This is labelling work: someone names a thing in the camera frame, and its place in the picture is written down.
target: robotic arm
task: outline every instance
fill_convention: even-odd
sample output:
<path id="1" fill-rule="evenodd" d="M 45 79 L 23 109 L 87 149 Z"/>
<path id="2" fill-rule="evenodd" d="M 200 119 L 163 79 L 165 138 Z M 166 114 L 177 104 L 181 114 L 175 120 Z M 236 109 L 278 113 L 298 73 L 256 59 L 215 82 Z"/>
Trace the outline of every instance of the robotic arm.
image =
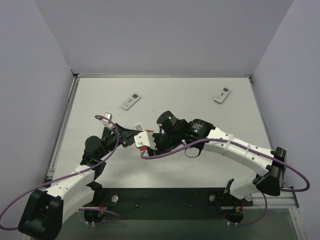
<path id="1" fill-rule="evenodd" d="M 204 120 L 194 119 L 189 123 L 184 119 L 179 120 L 170 111 L 164 112 L 158 118 L 157 124 L 164 131 L 163 134 L 144 131 L 134 137 L 136 147 L 146 147 L 149 156 L 168 153 L 181 144 L 208 139 L 192 146 L 198 149 L 198 155 L 202 150 L 214 152 L 254 171 L 250 175 L 231 179 L 225 188 L 226 192 L 239 200 L 256 192 L 280 195 L 285 167 L 253 152 L 286 162 L 287 152 L 283 148 L 272 150 L 258 147 L 227 134 Z"/>
<path id="2" fill-rule="evenodd" d="M 35 239 L 55 239 L 63 222 L 79 208 L 92 202 L 95 192 L 102 188 L 95 182 L 106 165 L 105 162 L 101 163 L 101 158 L 120 145 L 126 148 L 135 144 L 148 153 L 146 158 L 159 158 L 180 145 L 191 145 L 190 147 L 198 149 L 198 155 L 202 150 L 214 152 L 254 171 L 248 176 L 229 180 L 224 191 L 226 197 L 242 200 L 256 192 L 280 195 L 286 169 L 252 152 L 258 151 L 285 162 L 284 149 L 277 147 L 272 150 L 251 145 L 204 120 L 187 122 L 176 118 L 170 111 L 164 112 L 157 124 L 159 133 L 126 129 L 115 124 L 120 133 L 118 145 L 116 131 L 109 125 L 104 128 L 102 138 L 89 137 L 85 142 L 82 161 L 72 172 L 75 175 L 56 182 L 46 190 L 35 190 L 28 199 L 18 230 Z M 99 163 L 99 166 L 82 173 Z"/>

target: white table surface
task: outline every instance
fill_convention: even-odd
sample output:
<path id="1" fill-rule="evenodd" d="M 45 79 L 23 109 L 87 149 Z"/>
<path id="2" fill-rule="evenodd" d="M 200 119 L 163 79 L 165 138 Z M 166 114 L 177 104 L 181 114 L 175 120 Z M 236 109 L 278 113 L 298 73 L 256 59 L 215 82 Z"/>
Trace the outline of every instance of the white table surface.
<path id="1" fill-rule="evenodd" d="M 223 87 L 231 92 L 218 104 L 214 97 Z M 123 110 L 121 104 L 133 93 L 141 99 Z M 187 122 L 199 118 L 248 143 L 270 148 L 248 78 L 80 78 L 54 179 L 77 167 L 88 137 L 101 137 L 104 126 L 94 115 L 109 112 L 113 122 L 125 128 L 142 123 L 158 132 L 156 120 L 166 110 Z M 250 169 L 213 152 L 188 158 L 182 151 L 144 160 L 132 145 L 117 148 L 96 182 L 104 188 L 224 188 L 229 179 L 249 173 Z"/>

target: screw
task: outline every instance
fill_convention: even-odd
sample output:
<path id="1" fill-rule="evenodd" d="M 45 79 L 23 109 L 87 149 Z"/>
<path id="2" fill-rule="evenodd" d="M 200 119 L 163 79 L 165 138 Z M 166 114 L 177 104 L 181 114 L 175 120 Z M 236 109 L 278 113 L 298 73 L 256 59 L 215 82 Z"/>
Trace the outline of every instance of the screw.
<path id="1" fill-rule="evenodd" d="M 210 202 L 214 202 L 216 200 L 216 196 L 215 195 L 210 195 L 209 196 L 209 201 Z"/>
<path id="2" fill-rule="evenodd" d="M 113 195 L 111 197 L 111 201 L 114 202 L 114 203 L 118 202 L 118 196 L 117 195 Z"/>
<path id="3" fill-rule="evenodd" d="M 245 200 L 247 200 L 248 202 L 250 202 L 250 201 L 252 200 L 252 196 L 251 196 L 251 195 L 245 196 Z"/>

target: white wall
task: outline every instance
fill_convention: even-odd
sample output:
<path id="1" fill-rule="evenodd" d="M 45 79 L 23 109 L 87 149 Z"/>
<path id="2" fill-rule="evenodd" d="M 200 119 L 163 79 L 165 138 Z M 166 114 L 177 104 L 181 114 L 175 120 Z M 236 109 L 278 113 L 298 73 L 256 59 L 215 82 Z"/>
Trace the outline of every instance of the white wall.
<path id="1" fill-rule="evenodd" d="M 35 0 L 74 73 L 252 74 L 293 0 Z"/>
<path id="2" fill-rule="evenodd" d="M 308 239 L 320 236 L 320 1 L 295 0 L 253 74 L 253 87 L 273 147 L 311 182 L 298 193 Z M 287 183 L 304 187 L 286 172 Z"/>
<path id="3" fill-rule="evenodd" d="M 0 2 L 0 210 L 43 182 L 73 76 L 33 0 Z M 16 227 L 25 198 L 1 224 Z M 0 239 L 19 239 L 0 230 Z"/>

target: purple wire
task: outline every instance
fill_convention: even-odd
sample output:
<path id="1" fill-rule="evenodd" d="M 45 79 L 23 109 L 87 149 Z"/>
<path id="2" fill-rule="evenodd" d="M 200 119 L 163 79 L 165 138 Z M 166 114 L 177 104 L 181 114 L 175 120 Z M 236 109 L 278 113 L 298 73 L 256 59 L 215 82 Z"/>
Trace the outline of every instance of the purple wire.
<path id="1" fill-rule="evenodd" d="M 189 147 L 192 147 L 193 145 L 196 145 L 196 144 L 199 144 L 199 143 L 203 143 L 203 142 L 220 142 L 220 143 L 227 143 L 228 140 L 225 140 L 225 139 L 220 139 L 220 138 L 204 138 L 204 139 L 199 139 L 199 140 L 196 140 L 192 143 L 189 143 L 185 146 L 182 146 L 178 149 L 175 149 L 173 151 L 170 151 L 170 152 L 167 152 L 167 153 L 164 153 L 164 154 L 161 154 L 161 155 L 156 155 L 156 156 L 144 156 L 146 150 L 143 150 L 141 152 L 141 158 L 143 159 L 146 159 L 146 160 L 152 160 L 152 159 L 160 159 L 160 158 L 163 158 L 163 157 L 167 157 L 167 156 L 170 156 L 172 154 L 176 154 L 182 150 L 185 150 Z M 281 191 L 284 191 L 284 192 L 291 192 L 291 193 L 297 193 L 297 192 L 305 192 L 307 191 L 309 188 L 310 188 L 310 182 L 309 180 L 301 173 L 299 172 L 297 169 L 295 169 L 294 167 L 290 166 L 289 164 L 287 164 L 286 162 L 283 162 L 283 161 L 280 161 L 274 157 L 271 157 L 271 156 L 268 156 L 262 152 L 259 152 L 259 151 L 256 151 L 256 150 L 253 150 L 253 149 L 250 149 L 250 148 L 247 148 L 246 146 L 240 144 L 240 143 L 237 143 L 235 141 L 230 141 L 230 144 L 232 145 L 235 145 L 239 148 L 242 148 L 244 150 L 247 150 L 251 153 L 254 153 L 254 154 L 257 154 L 257 155 L 260 155 L 260 156 L 263 156 L 267 159 L 270 159 L 278 164 L 281 164 L 283 166 L 285 166 L 286 168 L 290 169 L 291 171 L 293 171 L 294 173 L 298 174 L 306 183 L 306 187 L 305 188 L 301 188 L 301 189 L 281 189 Z"/>
<path id="2" fill-rule="evenodd" d="M 268 204 L 267 204 L 266 195 L 265 195 L 263 192 L 261 192 L 261 193 L 262 193 L 263 198 L 264 198 L 265 208 L 264 208 L 264 211 L 263 211 L 262 215 L 261 215 L 260 217 L 258 217 L 257 219 L 255 219 L 255 220 L 253 220 L 253 221 L 250 221 L 250 222 L 235 224 L 234 222 L 231 222 L 231 221 L 229 221 L 228 219 L 226 219 L 226 215 L 227 215 L 226 212 L 223 214 L 223 218 L 224 218 L 225 220 L 227 220 L 229 223 L 231 223 L 232 225 L 235 225 L 235 226 L 237 226 L 237 227 L 238 227 L 238 226 L 239 226 L 239 227 L 246 227 L 246 226 L 249 226 L 249 225 L 252 225 L 252 224 L 255 224 L 255 223 L 259 222 L 261 219 L 263 219 L 263 218 L 267 215 L 267 210 L 268 210 Z"/>
<path id="3" fill-rule="evenodd" d="M 104 212 L 106 214 L 112 214 L 112 215 L 115 215 L 117 216 L 118 218 L 116 219 L 112 219 L 112 220 L 106 220 L 106 221 L 101 221 L 101 222 L 95 222 L 94 224 L 95 225 L 100 225 L 100 224 L 108 224 L 108 223 L 112 223 L 112 222 L 116 222 L 116 221 L 119 221 L 121 220 L 121 215 L 116 213 L 116 212 L 113 212 L 113 211 L 108 211 L 108 210 L 105 210 L 105 209 L 100 209 L 100 208 L 79 208 L 79 211 L 98 211 L 98 212 Z M 87 223 L 87 221 L 84 221 L 82 218 L 80 218 L 80 220 L 84 223 Z"/>
<path id="4" fill-rule="evenodd" d="M 1 218 L 3 217 L 3 215 L 6 213 L 6 211 L 7 211 L 13 204 L 15 204 L 19 199 L 23 198 L 25 195 L 33 192 L 34 190 L 37 190 L 37 189 L 42 188 L 42 187 L 45 187 L 45 186 L 47 186 L 47 185 L 56 183 L 56 182 L 61 181 L 61 180 L 63 180 L 63 179 L 71 178 L 71 177 L 76 176 L 76 175 L 78 175 L 78 174 L 82 174 L 82 173 L 85 173 L 85 172 L 87 172 L 87 171 L 89 171 L 89 170 L 92 170 L 92 169 L 100 166 L 101 164 L 103 164 L 105 161 L 107 161 L 107 160 L 115 153 L 115 151 L 116 151 L 116 149 L 117 149 L 117 146 L 118 146 L 118 144 L 119 144 L 119 140 L 120 140 L 120 132 L 119 132 L 117 126 L 116 126 L 111 120 L 109 120 L 108 118 L 106 118 L 106 117 L 104 117 L 104 116 L 96 115 L 96 116 L 94 116 L 94 117 L 95 117 L 96 119 L 98 119 L 98 120 L 104 119 L 104 120 L 108 121 L 109 123 L 111 123 L 111 124 L 114 126 L 114 129 L 115 129 L 115 131 L 116 131 L 116 144 L 115 144 L 114 149 L 110 152 L 110 154 L 109 154 L 104 160 L 102 160 L 101 162 L 97 163 L 96 165 L 93 165 L 92 167 L 89 167 L 89 168 L 87 168 L 87 169 L 85 169 L 85 170 L 82 170 L 82 171 L 80 171 L 80 172 L 76 172 L 76 173 L 72 173 L 72 174 L 70 174 L 70 175 L 66 175 L 66 176 L 59 177 L 59 178 L 57 178 L 57 179 L 55 179 L 55 180 L 52 180 L 52 181 L 48 181 L 48 182 L 46 182 L 46 183 L 43 183 L 43 184 L 41 184 L 41 185 L 39 185 L 39 186 L 37 186 L 37 187 L 34 187 L 34 188 L 32 188 L 32 189 L 30 189 L 30 190 L 22 193 L 20 196 L 16 197 L 14 200 L 12 200 L 12 201 L 3 209 L 3 211 L 0 213 L 0 221 L 1 221 Z M 18 230 L 18 227 L 5 227 L 5 226 L 2 226 L 2 225 L 0 224 L 0 229 L 1 229 L 1 230 L 5 230 L 5 231 L 13 231 L 13 230 Z"/>

